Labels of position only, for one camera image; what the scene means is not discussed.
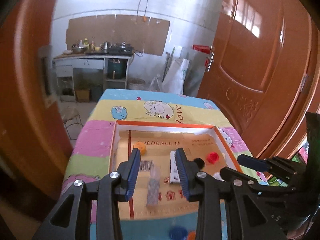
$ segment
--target white small box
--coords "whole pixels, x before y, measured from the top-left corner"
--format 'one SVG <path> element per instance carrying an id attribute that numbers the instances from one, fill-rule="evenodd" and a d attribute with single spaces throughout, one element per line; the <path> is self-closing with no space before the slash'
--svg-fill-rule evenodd
<path id="1" fill-rule="evenodd" d="M 175 151 L 170 152 L 170 183 L 180 183 Z"/>

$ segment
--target metal bolt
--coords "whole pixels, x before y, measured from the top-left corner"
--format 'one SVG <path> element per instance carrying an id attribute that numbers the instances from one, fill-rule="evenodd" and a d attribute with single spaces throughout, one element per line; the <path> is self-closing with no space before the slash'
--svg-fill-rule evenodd
<path id="1" fill-rule="evenodd" d="M 79 186 L 81 186 L 82 184 L 83 184 L 83 181 L 80 180 L 80 179 L 77 179 L 77 180 L 73 183 L 73 185 L 75 185 L 76 187 L 79 187 Z"/>
<path id="2" fill-rule="evenodd" d="M 242 181 L 239 180 L 239 179 L 235 179 L 235 180 L 233 181 L 233 184 L 239 187 L 239 186 L 242 186 Z"/>
<path id="3" fill-rule="evenodd" d="M 110 178 L 115 179 L 117 177 L 119 177 L 119 173 L 118 172 L 114 171 L 114 172 L 110 173 Z"/>
<path id="4" fill-rule="evenodd" d="M 205 178 L 205 177 L 207 176 L 207 174 L 206 174 L 205 172 L 203 172 L 203 171 L 199 171 L 199 172 L 197 173 L 197 176 L 198 176 L 199 178 L 203 179 L 203 178 Z"/>

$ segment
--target blue cartoon sheep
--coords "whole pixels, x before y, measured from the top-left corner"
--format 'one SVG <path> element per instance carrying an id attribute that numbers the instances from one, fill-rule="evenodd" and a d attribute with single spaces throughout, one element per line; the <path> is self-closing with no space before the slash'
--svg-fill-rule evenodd
<path id="1" fill-rule="evenodd" d="M 111 108 L 111 114 L 114 119 L 124 120 L 127 118 L 127 109 L 122 106 L 114 106 Z"/>

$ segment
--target open box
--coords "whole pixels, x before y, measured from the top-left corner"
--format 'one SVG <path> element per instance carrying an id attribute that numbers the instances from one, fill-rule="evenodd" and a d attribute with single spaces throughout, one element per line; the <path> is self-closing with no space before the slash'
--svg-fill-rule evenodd
<path id="1" fill-rule="evenodd" d="M 117 121 L 111 146 L 109 172 L 115 171 L 121 162 L 127 161 L 134 143 L 142 141 L 147 147 L 141 156 L 140 170 L 132 199 L 119 203 L 121 220 L 148 220 L 175 217 L 198 210 L 198 203 L 189 203 L 182 194 L 179 183 L 169 183 L 170 151 L 182 147 L 188 160 L 202 158 L 202 169 L 210 175 L 228 166 L 242 172 L 231 149 L 219 129 L 212 125 L 175 124 L 157 122 Z M 219 160 L 210 164 L 206 156 L 216 152 Z M 159 204 L 146 207 L 148 181 L 152 165 L 160 166 Z"/>

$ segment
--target stool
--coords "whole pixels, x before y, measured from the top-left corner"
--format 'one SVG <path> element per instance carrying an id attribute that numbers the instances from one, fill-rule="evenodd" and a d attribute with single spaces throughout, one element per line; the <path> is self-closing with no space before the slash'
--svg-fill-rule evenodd
<path id="1" fill-rule="evenodd" d="M 73 106 L 73 107 L 68 106 L 67 108 L 65 108 L 65 109 L 63 109 L 63 110 L 61 111 L 61 119 L 62 119 L 62 121 L 63 121 L 64 128 L 65 128 L 66 131 L 67 131 L 67 134 L 68 134 L 68 136 L 69 136 L 70 141 L 76 140 L 77 138 L 76 138 L 76 139 L 71 139 L 71 136 L 70 136 L 70 134 L 69 134 L 68 128 L 69 128 L 70 126 L 72 126 L 72 125 L 75 125 L 75 124 L 81 125 L 81 126 L 83 127 L 83 124 L 82 124 L 82 122 L 81 122 L 81 118 L 80 118 L 80 115 L 79 115 L 78 110 L 77 110 L 74 106 Z M 66 123 L 67 123 L 68 121 L 71 121 L 71 120 L 73 120 L 73 119 L 76 119 L 76 122 L 75 122 L 75 123 L 66 125 Z"/>

